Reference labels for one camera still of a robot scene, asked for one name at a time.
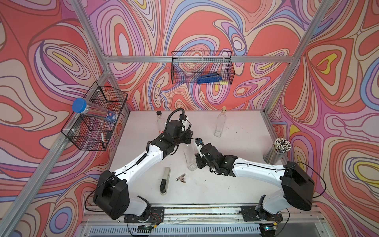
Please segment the clear glass bottle cork stopper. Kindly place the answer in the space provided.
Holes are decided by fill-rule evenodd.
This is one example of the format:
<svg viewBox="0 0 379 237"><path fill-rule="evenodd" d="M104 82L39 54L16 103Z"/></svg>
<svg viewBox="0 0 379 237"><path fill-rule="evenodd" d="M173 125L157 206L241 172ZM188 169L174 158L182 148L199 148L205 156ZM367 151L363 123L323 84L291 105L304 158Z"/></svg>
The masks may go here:
<svg viewBox="0 0 379 237"><path fill-rule="evenodd" d="M194 145L192 143L186 144L184 148L184 156L185 156L187 168L190 171L196 170L197 164L196 164L195 150L194 150Z"/></svg>

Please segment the clear square bottle with cork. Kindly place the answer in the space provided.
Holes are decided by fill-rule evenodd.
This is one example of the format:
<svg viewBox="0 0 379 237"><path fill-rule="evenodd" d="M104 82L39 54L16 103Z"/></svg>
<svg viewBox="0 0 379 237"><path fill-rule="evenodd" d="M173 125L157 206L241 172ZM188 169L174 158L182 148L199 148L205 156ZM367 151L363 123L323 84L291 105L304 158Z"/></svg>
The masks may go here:
<svg viewBox="0 0 379 237"><path fill-rule="evenodd" d="M221 137L221 135L222 135L222 132L223 132L223 129L225 126L225 122L226 122L226 118L227 118L226 111L227 111L226 106L223 106L220 114L217 117L216 129L214 132L214 136L216 136L216 137Z"/></svg>

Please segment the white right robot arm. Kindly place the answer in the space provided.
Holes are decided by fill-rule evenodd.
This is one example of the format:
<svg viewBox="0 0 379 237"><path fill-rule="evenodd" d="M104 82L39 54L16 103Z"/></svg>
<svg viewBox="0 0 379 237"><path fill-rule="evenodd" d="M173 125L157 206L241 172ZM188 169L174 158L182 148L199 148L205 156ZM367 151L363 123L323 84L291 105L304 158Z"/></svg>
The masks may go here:
<svg viewBox="0 0 379 237"><path fill-rule="evenodd" d="M315 182L300 166L294 162L285 165L268 165L250 162L233 155L223 155L212 144L195 142L196 163L199 169L205 166L217 175L246 177L279 187L271 195L262 195L256 211L265 214L294 207L303 211L312 209Z"/></svg>

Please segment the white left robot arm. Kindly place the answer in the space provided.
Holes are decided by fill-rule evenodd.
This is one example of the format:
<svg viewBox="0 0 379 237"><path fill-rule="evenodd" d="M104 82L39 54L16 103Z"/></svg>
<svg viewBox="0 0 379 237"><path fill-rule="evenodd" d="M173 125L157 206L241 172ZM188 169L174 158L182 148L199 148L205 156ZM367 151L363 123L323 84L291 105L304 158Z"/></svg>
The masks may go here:
<svg viewBox="0 0 379 237"><path fill-rule="evenodd" d="M148 142L147 149L127 165L113 172L104 171L94 191L93 202L112 220L122 215L150 215L150 203L142 197L131 198L129 188L132 184L155 164L168 155L173 155L180 144L189 144L193 136L187 120L172 120L166 123L163 133Z"/></svg>

